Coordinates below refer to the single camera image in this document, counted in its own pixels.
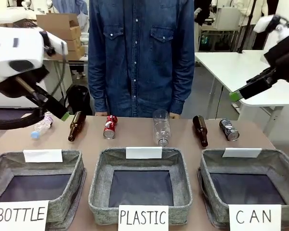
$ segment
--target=shirt cuff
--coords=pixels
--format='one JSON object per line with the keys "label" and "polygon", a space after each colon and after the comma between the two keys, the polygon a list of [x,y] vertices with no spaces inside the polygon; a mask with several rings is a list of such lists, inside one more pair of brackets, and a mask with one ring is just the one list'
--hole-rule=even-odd
{"label": "shirt cuff", "polygon": [[172,100],[169,112],[181,115],[182,110],[183,110],[183,105],[184,105],[183,101]]}
{"label": "shirt cuff", "polygon": [[106,99],[94,99],[95,112],[107,112]]}

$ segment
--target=paper label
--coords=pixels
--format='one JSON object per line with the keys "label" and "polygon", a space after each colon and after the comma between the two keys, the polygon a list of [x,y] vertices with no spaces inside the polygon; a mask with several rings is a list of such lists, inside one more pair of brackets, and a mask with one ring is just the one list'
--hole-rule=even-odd
{"label": "paper label", "polygon": [[126,147],[126,159],[161,159],[162,147]]}
{"label": "paper label", "polygon": [[169,207],[120,205],[118,231],[168,231]]}
{"label": "paper label", "polygon": [[26,163],[63,162],[62,149],[24,150]]}
{"label": "paper label", "polygon": [[281,205],[229,205],[230,231],[280,231]]}
{"label": "paper label", "polygon": [[226,148],[223,157],[257,158],[261,148]]}
{"label": "paper label", "polygon": [[48,201],[0,202],[0,231],[45,231]]}

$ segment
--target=black can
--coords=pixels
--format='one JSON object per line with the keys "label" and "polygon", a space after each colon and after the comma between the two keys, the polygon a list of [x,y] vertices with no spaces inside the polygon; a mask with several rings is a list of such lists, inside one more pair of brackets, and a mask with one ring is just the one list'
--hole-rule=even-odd
{"label": "black can", "polygon": [[236,141],[240,134],[235,127],[233,127],[232,123],[229,119],[222,119],[220,121],[220,128],[226,136],[226,139],[229,141]]}

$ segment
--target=blue shirt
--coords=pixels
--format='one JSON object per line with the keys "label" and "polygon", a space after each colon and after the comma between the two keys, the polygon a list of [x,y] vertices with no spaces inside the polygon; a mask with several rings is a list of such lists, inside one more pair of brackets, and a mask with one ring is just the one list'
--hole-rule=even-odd
{"label": "blue shirt", "polygon": [[95,110],[181,114],[194,76],[193,0],[91,0],[89,14]]}
{"label": "blue shirt", "polygon": [[88,15],[87,3],[84,0],[53,0],[53,6],[59,13],[75,13],[80,12]]}

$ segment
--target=black backpack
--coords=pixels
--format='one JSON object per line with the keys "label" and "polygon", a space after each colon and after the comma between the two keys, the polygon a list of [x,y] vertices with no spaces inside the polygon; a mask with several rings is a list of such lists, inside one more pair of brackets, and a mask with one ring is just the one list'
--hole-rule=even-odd
{"label": "black backpack", "polygon": [[69,108],[71,108],[73,114],[83,111],[87,116],[93,115],[90,106],[90,93],[87,87],[82,85],[70,86],[66,91],[64,105],[66,100],[68,100]]}

